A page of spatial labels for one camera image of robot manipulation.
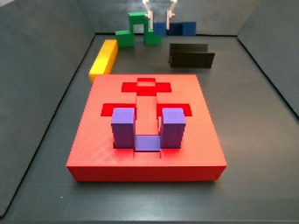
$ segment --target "red base plate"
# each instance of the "red base plate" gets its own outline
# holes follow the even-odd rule
[[[137,88],[134,92],[125,90],[125,83],[133,84],[138,82],[138,78],[139,80],[153,78],[149,79],[151,87],[141,88],[142,90],[149,88],[151,93],[138,92]],[[165,83],[170,83],[172,91],[170,85],[167,89],[155,89],[153,85],[159,86],[157,83],[163,83],[159,84],[161,87],[169,85]],[[161,121],[162,108],[182,107],[185,110],[186,128],[182,148],[162,149],[161,152],[114,149],[111,107],[129,106],[135,107],[137,111],[146,111],[139,107],[149,105],[138,103],[137,106],[137,99],[141,101],[142,97],[149,95],[157,97],[158,121]],[[137,112],[139,123],[154,126],[147,118],[149,116],[141,116]],[[228,167],[228,162],[197,75],[99,75],[90,92],[67,167],[78,181],[217,180]]]

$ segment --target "blue block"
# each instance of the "blue block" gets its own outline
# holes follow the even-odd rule
[[[182,35],[196,36],[197,35],[197,22],[184,22],[182,23]]]
[[[170,23],[170,30],[166,31],[167,36],[182,36],[184,35],[184,24]]]
[[[135,136],[135,151],[161,151],[161,137]]]
[[[135,148],[135,109],[115,108],[111,127],[117,149]]]
[[[165,108],[161,130],[162,149],[181,149],[186,119],[182,108]]]
[[[166,23],[154,23],[154,35],[166,36]]]

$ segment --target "green block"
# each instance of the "green block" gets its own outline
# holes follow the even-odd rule
[[[146,12],[130,12],[129,23],[131,32],[135,32],[135,25],[145,25],[145,30],[149,29],[149,19],[146,17]]]
[[[155,36],[155,31],[149,30],[145,33],[145,44],[146,45],[159,45],[163,42],[163,37]]]
[[[135,46],[135,34],[131,31],[117,31],[118,47]]]
[[[149,23],[149,19],[146,17],[146,12],[130,12],[129,13],[129,22],[133,25],[143,25]]]

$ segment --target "purple block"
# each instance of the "purple block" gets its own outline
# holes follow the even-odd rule
[[[196,36],[197,35],[197,22],[184,22],[182,23],[182,35]]]
[[[186,119],[182,108],[165,108],[161,130],[162,149],[181,149]]]
[[[135,151],[161,151],[161,137],[135,136]]]
[[[111,127],[117,149],[135,148],[135,109],[115,108]]]

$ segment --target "yellow block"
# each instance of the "yellow block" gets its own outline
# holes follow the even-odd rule
[[[101,48],[98,57],[89,72],[91,83],[94,83],[97,75],[110,74],[113,66],[115,64],[117,56],[118,56],[118,41],[115,39],[107,39]]]

